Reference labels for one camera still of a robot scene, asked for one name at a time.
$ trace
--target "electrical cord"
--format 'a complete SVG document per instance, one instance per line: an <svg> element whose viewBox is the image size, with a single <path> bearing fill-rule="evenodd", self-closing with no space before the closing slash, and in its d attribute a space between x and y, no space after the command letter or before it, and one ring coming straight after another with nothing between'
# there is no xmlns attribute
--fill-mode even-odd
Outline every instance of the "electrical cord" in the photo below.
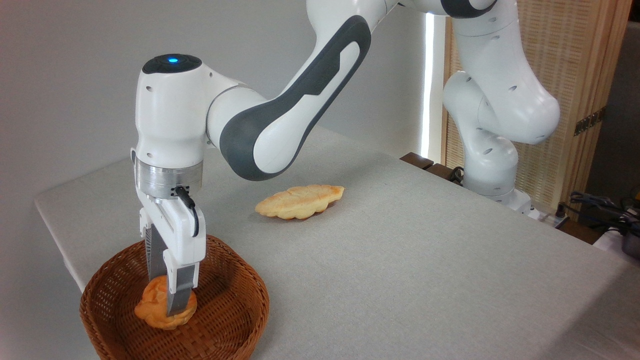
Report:
<svg viewBox="0 0 640 360"><path fill-rule="evenodd" d="M451 175L449 175L449 181L457 181L459 183L462 183L464 171L465 168L463 167L454 167Z"/></svg>
<svg viewBox="0 0 640 360"><path fill-rule="evenodd" d="M594 215L587 214L584 211L573 209L571 206L567 205L564 202L561 202L558 205L558 210L564 211L565 209L567 209L584 218L592 220L599 224L599 225L596 225L595 227L608 226L611 228L608 231L611 231L611 230L617 231L622 235L627 234L629 232L637 236L640 235L639 215L630 212L628 210L629 208L625 208L622 201L621 201L621 206L617 206L608 197L594 196L594 195L591 195L588 193L582 193L582 192L572 192L570 195L570 203L585 204L588 206L587 209L597 208L608 215L612 215L612 218L610 219L599 218Z"/></svg>
<svg viewBox="0 0 640 360"><path fill-rule="evenodd" d="M196 211L196 202L193 201L193 199L189 196L189 191L183 188L182 186L178 186L177 188L175 188L175 194L178 195L178 198L182 200L184 205L188 209L191 209L191 211L193 212L193 218L195 220L195 228L196 228L195 231L193 232L193 237L195 238L196 236L198 236L198 233L200 232L200 221L198 219L198 212Z"/></svg>

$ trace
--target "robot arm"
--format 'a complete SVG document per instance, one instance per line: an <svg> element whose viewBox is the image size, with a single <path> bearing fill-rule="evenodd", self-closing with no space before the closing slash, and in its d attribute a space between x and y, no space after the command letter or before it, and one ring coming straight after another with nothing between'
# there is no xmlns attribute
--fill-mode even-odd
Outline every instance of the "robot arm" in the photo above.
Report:
<svg viewBox="0 0 640 360"><path fill-rule="evenodd" d="M532 217L529 196L515 189L518 153L511 141L540 143L556 129L558 102L525 58L514 1L479 17L453 20L460 62L444 89L465 153L465 188Z"/></svg>
<svg viewBox="0 0 640 360"><path fill-rule="evenodd" d="M500 4L497 1L403 4L463 23L490 13ZM205 220L191 199L202 185L205 148L219 148L233 171L245 179L266 180L285 171L362 62L371 32L397 3L307 0L316 46L282 93L270 101L194 56L167 54L145 64L138 80L139 140L132 160L143 204L140 231L147 244L149 276L168 276L168 315L184 309L191 288L198 286L198 264L205 256ZM485 70L479 67L478 72Z"/></svg>

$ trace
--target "bread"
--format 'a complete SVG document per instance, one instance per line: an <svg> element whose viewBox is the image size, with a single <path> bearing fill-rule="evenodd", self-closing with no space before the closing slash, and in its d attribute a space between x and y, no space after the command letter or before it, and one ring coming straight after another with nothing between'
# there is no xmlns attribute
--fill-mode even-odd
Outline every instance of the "bread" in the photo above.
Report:
<svg viewBox="0 0 640 360"><path fill-rule="evenodd" d="M330 203L341 199L343 191L342 186L295 186L264 199L256 205L255 210L266 217L305 219L323 212Z"/></svg>
<svg viewBox="0 0 640 360"><path fill-rule="evenodd" d="M186 310L169 317L166 315L166 293L166 275L151 280L134 310L136 316L146 321L149 326L162 330L173 330L187 323L198 305L195 293L191 292Z"/></svg>

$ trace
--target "table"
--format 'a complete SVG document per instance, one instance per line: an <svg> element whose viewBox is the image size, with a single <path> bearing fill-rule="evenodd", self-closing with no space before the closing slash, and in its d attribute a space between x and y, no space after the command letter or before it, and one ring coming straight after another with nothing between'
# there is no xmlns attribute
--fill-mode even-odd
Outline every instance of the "table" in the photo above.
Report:
<svg viewBox="0 0 640 360"><path fill-rule="evenodd" d="M640 357L640 270L417 167L321 127L284 174L254 183L207 151L194 196L207 232L271 299L255 359ZM346 187L304 221L256 203L291 186ZM83 289L139 241L123 160L36 198Z"/></svg>

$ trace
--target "wicker basket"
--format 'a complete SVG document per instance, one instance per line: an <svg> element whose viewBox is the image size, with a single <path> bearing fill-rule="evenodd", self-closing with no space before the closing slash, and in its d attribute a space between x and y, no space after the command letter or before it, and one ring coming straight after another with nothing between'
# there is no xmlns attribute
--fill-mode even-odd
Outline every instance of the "wicker basket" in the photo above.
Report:
<svg viewBox="0 0 640 360"><path fill-rule="evenodd" d="M267 324L269 296L257 272L207 236L198 308L185 325L154 329L134 314L148 283L145 244L127 247L92 277L80 316L101 359L248 359Z"/></svg>

